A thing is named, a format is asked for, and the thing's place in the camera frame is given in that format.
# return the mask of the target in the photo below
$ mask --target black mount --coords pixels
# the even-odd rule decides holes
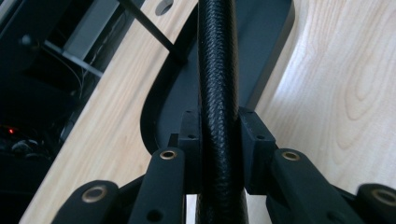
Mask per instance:
[[[185,223],[185,195],[202,190],[199,114],[187,111],[169,147],[122,188],[92,181],[77,189],[53,223]],[[301,152],[277,148],[258,115],[239,109],[245,189],[267,195],[273,223],[396,223],[396,190],[360,186],[357,196],[332,186]]]

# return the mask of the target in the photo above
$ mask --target hole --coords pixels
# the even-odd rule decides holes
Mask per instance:
[[[104,185],[95,186],[87,189],[84,194],[82,194],[82,201],[84,203],[96,203],[105,198],[107,194],[107,188]]]
[[[300,159],[300,156],[297,153],[290,151],[282,153],[282,156],[289,161],[298,161]]]
[[[337,223],[337,224],[346,223],[345,217],[343,216],[342,213],[339,212],[334,212],[334,211],[328,212],[327,219],[329,219],[330,222],[332,223]]]
[[[177,155],[177,154],[176,154],[175,151],[167,150],[167,151],[162,152],[162,153],[160,154],[160,157],[161,157],[163,160],[172,160],[176,155]]]
[[[373,189],[372,194],[381,203],[396,206],[396,194],[394,192],[386,189]]]
[[[163,219],[163,214],[158,210],[151,210],[148,212],[147,219],[150,222],[159,222]]]
[[[155,15],[161,16],[165,14],[173,5],[173,0],[162,0],[155,9]]]

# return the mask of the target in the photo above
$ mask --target metal grommet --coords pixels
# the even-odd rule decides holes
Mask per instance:
[[[396,206],[396,194],[394,192],[386,189],[373,189],[372,194],[381,203],[393,207]]]
[[[161,157],[163,160],[168,160],[168,161],[174,159],[176,156],[177,156],[177,154],[176,154],[176,152],[173,151],[173,150],[166,150],[166,151],[163,151],[163,152],[160,154],[160,157]]]
[[[286,151],[284,153],[282,153],[283,158],[285,158],[288,161],[299,161],[300,160],[300,156],[295,153],[295,152],[291,152],[291,151]]]
[[[96,203],[105,198],[106,194],[107,187],[105,185],[94,186],[82,194],[82,201],[84,203]]]

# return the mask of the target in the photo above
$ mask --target black rod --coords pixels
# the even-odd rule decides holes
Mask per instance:
[[[152,23],[152,21],[138,8],[132,0],[118,0],[123,7],[131,12],[134,17],[152,34],[158,41],[169,50],[169,53],[178,62],[185,63],[186,56],[183,55],[171,41]]]
[[[203,192],[196,223],[248,223],[237,129],[237,41],[233,0],[198,3]]]

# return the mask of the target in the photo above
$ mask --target desk surface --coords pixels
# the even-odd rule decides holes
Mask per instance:
[[[195,3],[175,1],[157,17],[158,2],[147,0],[143,10],[174,41]],[[279,146],[301,150],[332,184],[396,188],[396,2],[295,0],[295,7],[256,111]],[[166,55],[134,22],[22,223],[50,223],[86,182],[123,186],[145,173],[140,112]],[[263,205],[263,197],[248,197],[251,223],[267,218]]]

